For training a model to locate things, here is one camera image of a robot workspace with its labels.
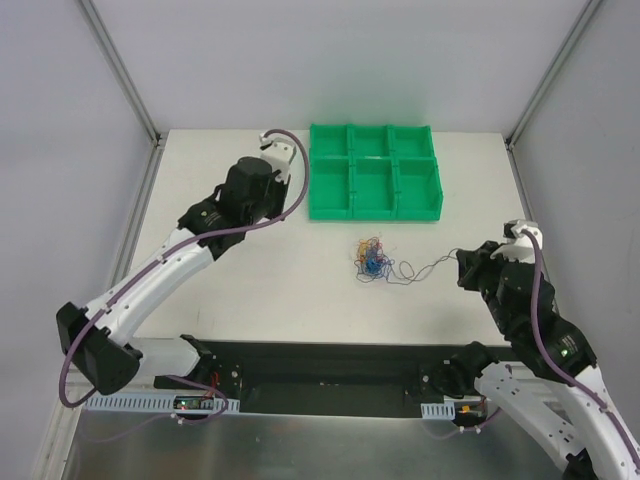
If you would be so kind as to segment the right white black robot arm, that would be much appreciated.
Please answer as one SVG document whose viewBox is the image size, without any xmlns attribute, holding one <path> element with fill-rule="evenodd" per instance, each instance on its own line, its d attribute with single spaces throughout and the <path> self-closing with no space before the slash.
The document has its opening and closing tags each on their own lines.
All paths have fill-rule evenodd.
<svg viewBox="0 0 640 480">
<path fill-rule="evenodd" d="M 566 479 L 636 479 L 639 443 L 609 396 L 596 355 L 581 330 L 553 309 L 554 287 L 542 273 L 536 239 L 524 258 L 487 241 L 459 250 L 458 285 L 477 292 L 517 360 L 561 404 L 559 416 L 479 342 L 463 347 L 429 375 L 440 394 L 477 393 L 515 421 Z"/>
</svg>

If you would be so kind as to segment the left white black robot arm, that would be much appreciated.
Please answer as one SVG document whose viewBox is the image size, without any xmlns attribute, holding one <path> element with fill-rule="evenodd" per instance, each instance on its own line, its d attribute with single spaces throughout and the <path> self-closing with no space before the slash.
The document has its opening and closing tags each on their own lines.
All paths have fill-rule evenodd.
<svg viewBox="0 0 640 480">
<path fill-rule="evenodd" d="M 56 314 L 65 356 L 59 393 L 75 367 L 91 394 L 111 395 L 138 376 L 168 377 L 188 388 L 211 384 L 213 354 L 190 334 L 137 341 L 145 320 L 182 284 L 213 265 L 248 233 L 285 220 L 295 148 L 265 150 L 233 164 L 213 193 L 191 205 L 161 246 L 110 290 Z"/>
</svg>

